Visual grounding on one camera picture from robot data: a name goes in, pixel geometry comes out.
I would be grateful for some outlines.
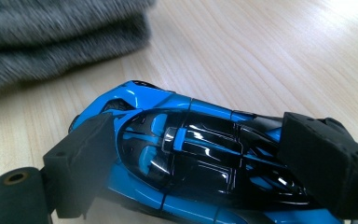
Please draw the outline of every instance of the black plastic part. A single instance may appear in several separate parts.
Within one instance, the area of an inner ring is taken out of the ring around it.
[[[117,158],[113,116],[86,120],[44,157],[44,173],[56,183],[58,217],[85,215]]]
[[[281,128],[282,126],[282,118],[261,116],[256,114],[246,114],[245,112],[239,111],[237,112],[243,113],[248,116],[254,116],[253,119],[239,121],[239,124],[257,130],[260,133],[265,133],[273,129]]]
[[[106,111],[108,109],[115,109],[115,110],[125,111],[125,110],[133,110],[133,109],[135,109],[135,107],[133,107],[129,103],[125,102],[123,99],[114,99],[114,100],[108,101],[103,106],[103,109],[101,110],[101,113],[103,113],[104,111]]]
[[[54,178],[49,178],[46,174],[45,168],[40,170],[40,174],[43,179],[43,187],[45,189],[46,204],[48,207],[48,212],[51,214],[57,206],[59,201],[59,189],[57,188],[57,183]]]
[[[336,120],[285,113],[278,158],[333,215],[357,219],[358,144],[348,135]]]
[[[52,223],[42,176],[36,168],[20,168],[0,176],[0,224],[7,223]]]
[[[137,86],[145,86],[145,87],[156,89],[156,90],[162,90],[162,88],[155,86],[153,84],[150,84],[148,82],[145,82],[145,81],[133,80],[133,83]]]

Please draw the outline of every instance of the toy car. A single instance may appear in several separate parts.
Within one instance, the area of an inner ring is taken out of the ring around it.
[[[342,223],[276,157],[282,119],[233,111],[143,81],[97,98],[69,132],[114,116],[116,161],[107,188],[201,223]]]

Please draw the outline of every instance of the wooden table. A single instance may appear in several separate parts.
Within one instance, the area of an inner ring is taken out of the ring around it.
[[[93,99],[130,79],[258,114],[340,120],[358,142],[358,1],[158,1],[145,49],[0,91],[0,175],[42,156]],[[98,199],[89,218],[156,223]]]

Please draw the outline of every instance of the gray fabric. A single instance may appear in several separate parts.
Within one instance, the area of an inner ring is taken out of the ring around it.
[[[139,14],[154,1],[50,0],[49,2],[56,3],[45,7],[25,5],[0,8],[0,48],[34,46],[83,35],[112,22]]]
[[[0,88],[132,52],[154,0],[0,0]]]
[[[131,52],[145,45],[147,30],[143,16],[136,16],[70,41],[0,51],[0,87],[19,80],[55,77],[76,65]]]

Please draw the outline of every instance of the blue car body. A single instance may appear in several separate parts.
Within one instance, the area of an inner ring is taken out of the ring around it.
[[[342,223],[276,159],[282,120],[233,111],[129,81],[98,97],[70,132],[114,116],[117,160],[107,188],[156,211],[199,223]]]

